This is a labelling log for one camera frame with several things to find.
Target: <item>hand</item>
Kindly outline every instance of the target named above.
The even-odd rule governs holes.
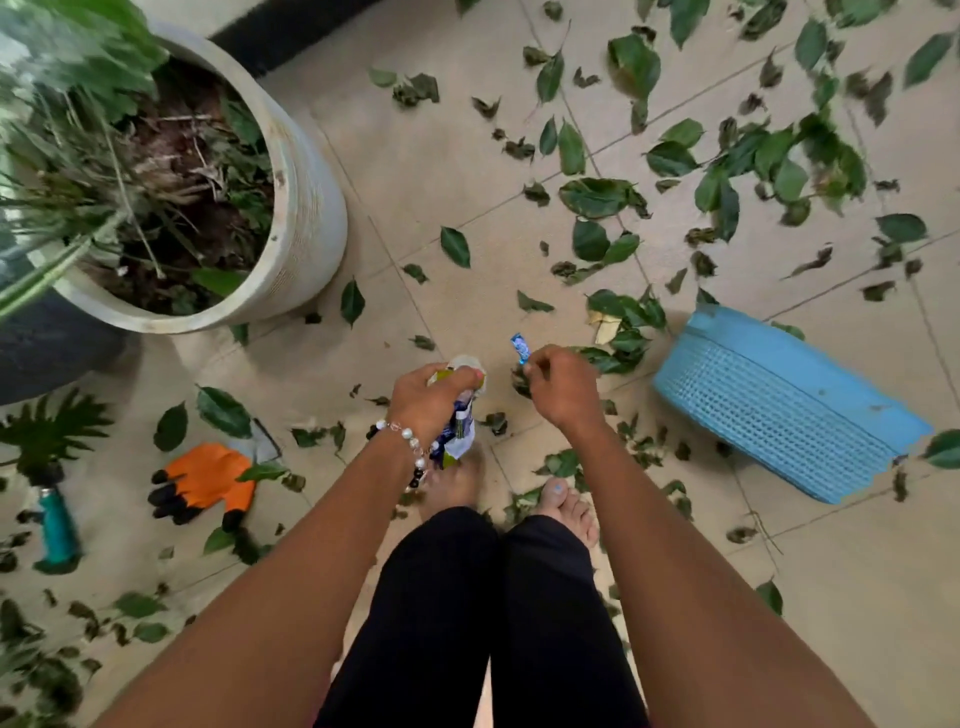
[[[537,411],[567,440],[574,430],[605,423],[597,371],[577,352],[550,344],[530,355],[523,373]]]
[[[427,364],[403,375],[394,385],[387,410],[387,422],[410,427],[424,451],[436,440],[453,417],[453,402],[467,389],[479,389],[483,373],[472,367],[460,367],[452,375],[427,385],[427,380],[446,368],[445,364]]]

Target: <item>blue plastic basket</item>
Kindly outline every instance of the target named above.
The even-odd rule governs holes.
[[[701,303],[654,377],[671,404],[817,500],[869,486],[932,432],[785,331]]]

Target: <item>leg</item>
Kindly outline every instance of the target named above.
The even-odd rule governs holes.
[[[504,539],[504,622],[492,648],[497,728],[648,725],[620,638],[593,586],[597,529],[565,481]]]
[[[384,564],[317,728],[473,725],[498,602],[496,532],[465,507],[479,478],[471,462],[425,484],[424,523]]]

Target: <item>toe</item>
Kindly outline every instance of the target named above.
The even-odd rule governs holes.
[[[543,483],[540,490],[540,508],[560,508],[566,498],[566,481],[559,477],[552,477]]]

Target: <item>gardening glove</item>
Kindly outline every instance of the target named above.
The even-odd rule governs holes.
[[[237,477],[251,464],[247,455],[220,443],[196,446],[151,478],[159,486],[147,496],[154,518],[170,516],[183,525],[222,499],[227,507],[223,528],[235,531],[250,510],[256,487],[251,480],[238,483]]]

